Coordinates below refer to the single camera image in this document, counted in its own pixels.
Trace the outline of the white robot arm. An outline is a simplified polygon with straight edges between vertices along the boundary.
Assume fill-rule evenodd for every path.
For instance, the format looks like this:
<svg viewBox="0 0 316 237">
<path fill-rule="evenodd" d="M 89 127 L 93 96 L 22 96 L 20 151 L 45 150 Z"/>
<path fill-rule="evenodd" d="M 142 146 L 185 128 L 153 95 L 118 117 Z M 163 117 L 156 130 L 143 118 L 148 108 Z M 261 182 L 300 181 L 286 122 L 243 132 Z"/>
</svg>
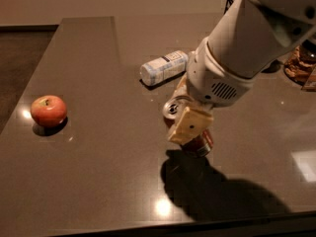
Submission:
<svg viewBox="0 0 316 237">
<path fill-rule="evenodd" d="M 270 63 L 315 33 L 316 0 L 235 0 L 189 58 L 167 106 L 168 140 L 185 145 L 212 123 L 212 110 L 249 91 Z"/>
</svg>

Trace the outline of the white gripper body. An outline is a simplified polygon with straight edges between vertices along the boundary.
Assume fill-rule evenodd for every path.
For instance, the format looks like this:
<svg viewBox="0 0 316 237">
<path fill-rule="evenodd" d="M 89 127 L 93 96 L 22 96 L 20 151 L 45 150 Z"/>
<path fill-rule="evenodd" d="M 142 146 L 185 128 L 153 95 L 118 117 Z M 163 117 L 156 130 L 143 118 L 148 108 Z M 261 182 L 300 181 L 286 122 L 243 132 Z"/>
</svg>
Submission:
<svg viewBox="0 0 316 237">
<path fill-rule="evenodd" d="M 256 74 L 234 45 L 204 38 L 187 67 L 188 92 L 203 104 L 229 107 L 252 88 Z"/>
</svg>

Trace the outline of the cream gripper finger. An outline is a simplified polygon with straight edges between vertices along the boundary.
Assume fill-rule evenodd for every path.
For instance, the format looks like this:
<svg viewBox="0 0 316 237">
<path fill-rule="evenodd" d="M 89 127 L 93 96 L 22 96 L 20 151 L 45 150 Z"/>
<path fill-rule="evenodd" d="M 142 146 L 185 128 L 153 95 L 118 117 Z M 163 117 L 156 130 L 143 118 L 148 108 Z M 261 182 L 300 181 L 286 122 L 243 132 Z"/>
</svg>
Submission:
<svg viewBox="0 0 316 237">
<path fill-rule="evenodd" d="M 198 137 L 213 122 L 213 115 L 191 107 L 185 107 L 168 131 L 170 142 L 185 145 Z"/>
<path fill-rule="evenodd" d="M 187 95 L 188 95 L 187 74 L 184 74 L 174 91 L 174 97 L 181 97 L 181 96 L 187 96 Z"/>
</svg>

